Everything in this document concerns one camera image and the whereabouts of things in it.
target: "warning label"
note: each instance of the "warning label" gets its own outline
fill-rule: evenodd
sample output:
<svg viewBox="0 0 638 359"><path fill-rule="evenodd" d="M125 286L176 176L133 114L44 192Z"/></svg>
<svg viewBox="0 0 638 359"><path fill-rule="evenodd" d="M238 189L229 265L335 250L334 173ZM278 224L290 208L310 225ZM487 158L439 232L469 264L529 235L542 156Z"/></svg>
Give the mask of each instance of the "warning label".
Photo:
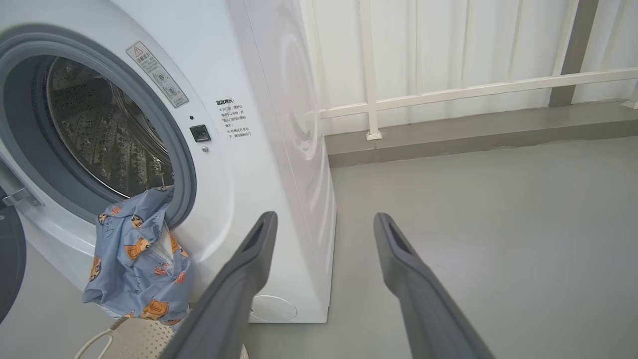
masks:
<svg viewBox="0 0 638 359"><path fill-rule="evenodd" d="M225 98L217 101L221 122L226 128L226 135L229 139L238 139L253 135L248 128L248 121L244 113L244 106L235 102L232 98Z"/></svg>
<svg viewBox="0 0 638 359"><path fill-rule="evenodd" d="M150 76L151 80L161 89L174 107L179 107L188 102L188 98L184 95L182 89L179 88L175 80L173 80L166 69L164 69L164 66L161 65L142 42L138 42L130 47L126 53Z"/></svg>

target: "metal railing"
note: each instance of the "metal railing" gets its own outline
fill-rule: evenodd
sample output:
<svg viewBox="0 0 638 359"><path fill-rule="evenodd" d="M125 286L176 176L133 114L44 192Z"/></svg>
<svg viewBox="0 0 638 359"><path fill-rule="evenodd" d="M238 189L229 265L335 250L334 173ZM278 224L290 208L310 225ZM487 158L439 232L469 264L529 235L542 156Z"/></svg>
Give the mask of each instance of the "metal railing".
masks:
<svg viewBox="0 0 638 359"><path fill-rule="evenodd" d="M465 28L464 28L464 42L463 42L463 57L461 63L461 87L455 89L446 89L443 91L433 91L426 93L415 93L410 96L401 96L395 98L388 98L379 100L377 99L376 77L375 77L375 64L373 54L373 39L372 39L372 20L370 14L370 0L360 1L360 27L362 34L362 48L363 48L363 62L364 62L364 74L366 81L366 100L364 103L354 103L351 105L331 107L330 98L327 90L325 68L323 64L323 54L318 39L318 31L316 27L316 15L314 11L314 4L311 2L312 14L309 16L310 26L314 28L315 38L313 41L316 43L315 51L315 66L317 66L316 72L319 77L320 84L323 88L323 102L325 109L321 111L321 118L335 118L340 116L347 116L352 114L367 113L369 132L367 133L368 140L381 139L381 133L379 132L379 124L377 120L377 112L387 109L395 109L398 107L422 105L424 103L442 102L449 100L457 100L461 98L470 98L477 96L497 95L500 93L529 91L534 89L554 88L560 86L573 86L580 84L590 84L595 82L608 82L628 79L638 79L638 67L621 68L621 69L609 69L609 59L615 46L617 46L619 29L622 28L623 22L627 20L627 0L621 0L618 6L618 11L614 19L614 24L607 39L607 45L602 61L598 68L598 71L593 72L581 72L572 73L568 75L561 75L563 63L565 62L565 56L567 53L567 47L569 44L570 35L572 33L572 27L574 26L574 19L576 16L576 9L578 8L579 0L570 0L567 9L567 15L565 17L565 24L561 33L558 54L554 63L554 69L551 76L548 77L536 77L532 79L514 80L512 75L512 69L514 67L516 59L516 50L519 48L519 27L521 24L521 17L523 14L523 6L525 1L532 0L519 0L518 9L516 15L516 24L514 27L514 36L512 38L512 50L510 53L510 61L508 66L508 81L497 82L492 84L483 84L479 86L467 86L468 70L470 64L470 45L472 41L472 28L473 19L475 16L474 2L475 0L466 0L466 13L465 13ZM419 8L422 6L424 0L416 0L417 11L416 15L416 69L417 76L417 92L420 88L420 78L422 73L423 61L421 59L421 40L420 37L423 33L423 20L419 16ZM634 91L631 99L625 102L623 105L631 108L638 108L638 86Z"/></svg>

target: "clothing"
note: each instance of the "clothing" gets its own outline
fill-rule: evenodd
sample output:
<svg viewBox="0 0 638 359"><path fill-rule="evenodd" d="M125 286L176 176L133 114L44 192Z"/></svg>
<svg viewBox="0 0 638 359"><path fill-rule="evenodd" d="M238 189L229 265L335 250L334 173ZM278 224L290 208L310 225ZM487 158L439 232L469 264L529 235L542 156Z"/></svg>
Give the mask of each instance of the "clothing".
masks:
<svg viewBox="0 0 638 359"><path fill-rule="evenodd" d="M186 316L191 260L165 226L174 189L158 187L112 204L96 219L97 240L84 303L112 317L141 317L177 324ZM168 233L170 250L161 243Z"/></svg>

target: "white laundry basket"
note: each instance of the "white laundry basket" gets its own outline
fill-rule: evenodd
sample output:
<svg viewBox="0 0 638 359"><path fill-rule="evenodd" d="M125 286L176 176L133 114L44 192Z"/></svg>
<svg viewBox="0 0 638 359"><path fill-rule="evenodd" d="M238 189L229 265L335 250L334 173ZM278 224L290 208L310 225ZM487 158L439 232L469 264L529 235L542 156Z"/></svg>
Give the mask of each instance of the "white laundry basket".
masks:
<svg viewBox="0 0 638 359"><path fill-rule="evenodd" d="M108 343L96 359L155 359L170 342L173 329L158 321L129 320L122 317L109 329L97 334L84 344L74 359L81 359L84 353L102 337L108 337ZM240 359L248 359L244 346L241 348Z"/></svg>

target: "washing machine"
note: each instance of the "washing machine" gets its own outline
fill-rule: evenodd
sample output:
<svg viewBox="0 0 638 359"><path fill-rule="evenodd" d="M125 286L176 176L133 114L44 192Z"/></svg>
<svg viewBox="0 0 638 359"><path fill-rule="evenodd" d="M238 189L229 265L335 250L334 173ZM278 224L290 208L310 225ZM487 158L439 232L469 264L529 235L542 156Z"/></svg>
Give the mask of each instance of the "washing machine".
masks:
<svg viewBox="0 0 638 359"><path fill-rule="evenodd" d="M326 322L336 203L296 0L1 8L0 187L56 269L84 289L96 215L173 185L193 302L276 211L250 321Z"/></svg>

